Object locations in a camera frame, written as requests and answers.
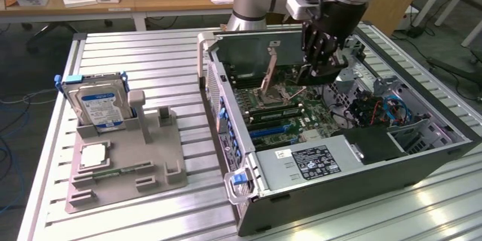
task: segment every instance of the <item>red cable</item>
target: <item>red cable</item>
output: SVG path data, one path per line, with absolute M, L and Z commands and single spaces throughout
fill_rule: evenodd
M 374 108 L 374 115 L 372 116 L 372 122 L 370 122 L 370 125 L 374 124 L 374 120 L 376 120 L 376 113 L 377 113 L 377 109 L 378 109 L 378 104 L 380 104 L 381 101 L 377 102 L 376 104 L 376 108 Z

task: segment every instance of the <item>warning label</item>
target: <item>warning label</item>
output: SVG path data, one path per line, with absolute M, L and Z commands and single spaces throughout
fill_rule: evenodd
M 299 171 L 306 180 L 341 172 L 326 145 L 291 152 Z

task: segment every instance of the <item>gray carpet floor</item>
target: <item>gray carpet floor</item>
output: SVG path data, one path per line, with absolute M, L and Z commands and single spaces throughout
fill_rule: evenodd
M 416 0 L 414 4 L 422 7 L 426 1 L 428 0 Z M 437 11 L 438 6 L 445 1 L 446 0 L 438 0 L 432 13 Z M 460 44 L 481 19 L 482 11 L 461 2 L 441 27 L 434 27 L 432 22 L 436 21 L 436 19 L 428 23 L 428 26 L 436 32 L 436 36 L 432 37 L 424 34 L 420 38 L 410 39 L 410 41 L 426 56 L 438 58 L 468 71 L 478 71 L 482 68 L 482 64 L 470 64 L 470 59 L 473 58 L 470 50 Z M 174 17 L 167 17 L 161 21 L 153 20 L 149 30 L 157 30 L 170 26 L 174 20 Z M 219 24 L 227 23 L 227 21 L 229 15 L 187 16 L 178 18 L 171 28 L 215 27 L 219 26 Z M 130 19 L 117 19 L 113 20 L 113 22 L 114 26 L 110 28 L 105 26 L 102 20 L 73 22 L 73 25 L 79 31 L 86 33 L 135 30 L 134 21 Z M 0 97 L 8 94 L 27 94 L 42 89 L 52 88 L 54 75 L 63 72 L 70 42 L 73 40 L 73 35 L 67 30 L 62 28 L 56 29 L 38 42 L 38 54 L 31 55 L 26 51 L 24 44 L 28 38 L 44 25 L 44 23 L 34 24 L 34 29 L 26 31 L 20 24 L 12 24 L 8 31 L 0 34 Z M 7 25 L 0 25 L 0 29 L 6 29 L 6 27 Z M 396 33 L 396 35 L 397 37 L 405 37 L 404 33 Z M 408 41 L 397 41 L 397 43 L 416 60 L 426 65 L 425 58 L 420 55 L 414 46 Z M 482 50 L 482 37 L 476 39 L 472 48 Z M 437 70 L 434 74 L 453 89 L 456 88 L 456 80 L 446 72 Z M 465 80 L 461 80 L 460 91 L 466 96 L 478 96 L 476 84 Z M 35 97 L 32 101 L 48 100 L 54 96 L 55 93 L 47 93 Z M 473 101 L 469 101 L 469 103 L 480 112 L 482 111 L 480 104 Z M 16 104 L 11 108 L 22 111 L 24 106 L 24 104 Z M 26 195 L 19 202 L 16 202 L 14 208 L 0 213 L 0 240 L 16 240 L 28 192 L 44 144 L 52 107 L 54 103 L 32 105 L 28 124 L 19 133 L 7 138 L 10 147 L 19 158 L 20 170 L 26 180 Z M 4 108 L 0 108 L 0 127 L 12 121 L 16 114 L 16 112 L 12 113 L 12 111 L 6 111 Z M 0 172 L 4 171 L 4 167 L 6 163 L 2 163 Z M 7 178 L 0 181 L 0 209 L 8 205 L 18 196 L 20 186 L 19 177 L 15 171 L 11 170 Z

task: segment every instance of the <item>aluminum table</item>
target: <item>aluminum table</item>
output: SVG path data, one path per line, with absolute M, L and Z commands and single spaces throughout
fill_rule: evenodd
M 360 25 L 422 85 L 482 134 L 482 116 L 370 25 Z M 67 214 L 77 116 L 59 94 L 19 240 L 472 240 L 482 236 L 482 151 L 440 168 L 417 185 L 241 238 L 227 201 L 197 81 L 197 36 L 210 29 L 77 36 L 66 75 L 127 71 L 146 91 L 145 109 L 178 114 L 189 173 L 182 189 Z M 366 51 L 382 77 L 390 68 Z

